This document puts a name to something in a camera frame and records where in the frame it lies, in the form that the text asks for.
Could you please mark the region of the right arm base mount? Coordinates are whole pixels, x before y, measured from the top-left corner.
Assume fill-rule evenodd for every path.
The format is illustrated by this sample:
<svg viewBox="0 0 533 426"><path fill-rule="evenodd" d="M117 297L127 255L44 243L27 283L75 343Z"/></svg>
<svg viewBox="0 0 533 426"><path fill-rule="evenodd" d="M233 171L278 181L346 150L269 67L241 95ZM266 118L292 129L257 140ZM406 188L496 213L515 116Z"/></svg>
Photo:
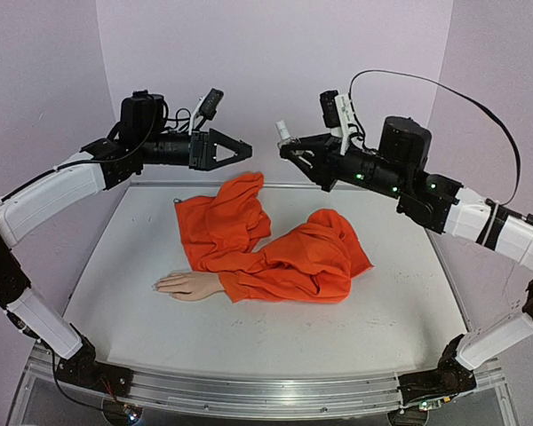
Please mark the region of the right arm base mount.
<svg viewBox="0 0 533 426"><path fill-rule="evenodd" d="M472 391L477 383L473 370L468 370L456 361L457 346L464 335L458 335L445 347L436 368L398 377L398 390L404 406L442 398L453 398L456 395Z"/></svg>

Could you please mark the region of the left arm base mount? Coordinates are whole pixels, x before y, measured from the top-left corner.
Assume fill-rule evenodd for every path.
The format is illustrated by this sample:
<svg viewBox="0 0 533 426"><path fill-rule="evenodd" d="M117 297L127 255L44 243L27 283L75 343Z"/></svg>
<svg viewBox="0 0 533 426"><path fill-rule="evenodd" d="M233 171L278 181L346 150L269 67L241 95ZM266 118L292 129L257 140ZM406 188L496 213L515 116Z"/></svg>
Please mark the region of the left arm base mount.
<svg viewBox="0 0 533 426"><path fill-rule="evenodd" d="M84 336L82 347L68 359L61 358L54 369L58 381L83 389L104 392L114 397L127 397L133 371L128 367L97 360L96 350Z"/></svg>

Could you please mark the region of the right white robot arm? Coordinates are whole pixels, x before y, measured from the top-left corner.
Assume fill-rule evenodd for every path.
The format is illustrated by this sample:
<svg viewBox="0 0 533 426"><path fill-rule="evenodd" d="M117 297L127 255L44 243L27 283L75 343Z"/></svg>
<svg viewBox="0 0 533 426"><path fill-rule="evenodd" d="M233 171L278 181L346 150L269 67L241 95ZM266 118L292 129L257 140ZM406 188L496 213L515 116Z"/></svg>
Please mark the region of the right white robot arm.
<svg viewBox="0 0 533 426"><path fill-rule="evenodd" d="M303 138L293 138L283 121L276 128L280 156L323 191L342 181L383 194L397 201L398 213L423 228L473 241L533 273L533 215L514 212L456 180L427 173L432 134L412 119L387 117L375 152L354 146L338 128ZM474 370L532 335L533 280L521 308L457 338L450 357Z"/></svg>

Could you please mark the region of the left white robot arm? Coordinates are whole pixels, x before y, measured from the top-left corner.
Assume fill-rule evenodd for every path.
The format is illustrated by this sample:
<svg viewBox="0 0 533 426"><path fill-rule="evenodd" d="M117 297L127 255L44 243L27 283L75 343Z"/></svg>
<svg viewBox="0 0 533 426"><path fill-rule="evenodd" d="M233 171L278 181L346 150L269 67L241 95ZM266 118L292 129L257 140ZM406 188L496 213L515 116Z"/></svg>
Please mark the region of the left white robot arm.
<svg viewBox="0 0 533 426"><path fill-rule="evenodd" d="M186 118L172 117L161 94L135 91L121 103L118 122L104 138L0 197L0 308L62 359L85 387L99 384L95 350L32 287L12 250L38 226L69 206L141 174L147 164L212 171L251 158L251 145L204 130L223 99L212 89Z"/></svg>

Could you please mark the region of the white nail polish cap brush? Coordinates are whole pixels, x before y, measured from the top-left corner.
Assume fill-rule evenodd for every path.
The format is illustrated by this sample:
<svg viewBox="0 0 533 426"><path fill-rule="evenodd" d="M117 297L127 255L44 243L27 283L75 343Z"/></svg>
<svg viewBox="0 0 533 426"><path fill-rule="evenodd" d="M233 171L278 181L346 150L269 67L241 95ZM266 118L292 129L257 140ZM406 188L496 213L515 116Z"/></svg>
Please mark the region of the white nail polish cap brush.
<svg viewBox="0 0 533 426"><path fill-rule="evenodd" d="M291 134L286 126L286 123L284 120L280 120L275 123L275 127L277 129L279 138L281 141L286 141L291 139Z"/></svg>

